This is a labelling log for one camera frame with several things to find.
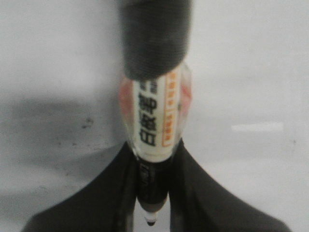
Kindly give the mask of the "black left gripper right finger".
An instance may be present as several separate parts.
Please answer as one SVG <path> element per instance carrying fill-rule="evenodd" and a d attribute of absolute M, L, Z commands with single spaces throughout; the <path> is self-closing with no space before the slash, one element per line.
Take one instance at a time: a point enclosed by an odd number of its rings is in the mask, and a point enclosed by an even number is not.
<path fill-rule="evenodd" d="M 180 141 L 169 176 L 172 232 L 288 232 L 282 221 L 223 188 Z"/>

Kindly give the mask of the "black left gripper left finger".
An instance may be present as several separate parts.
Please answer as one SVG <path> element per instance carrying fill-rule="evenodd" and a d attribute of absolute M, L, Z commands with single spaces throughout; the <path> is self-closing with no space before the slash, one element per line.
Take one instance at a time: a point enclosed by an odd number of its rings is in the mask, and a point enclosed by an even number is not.
<path fill-rule="evenodd" d="M 127 143 L 91 183 L 34 215 L 26 232 L 131 232 L 135 206 L 135 157 Z"/>

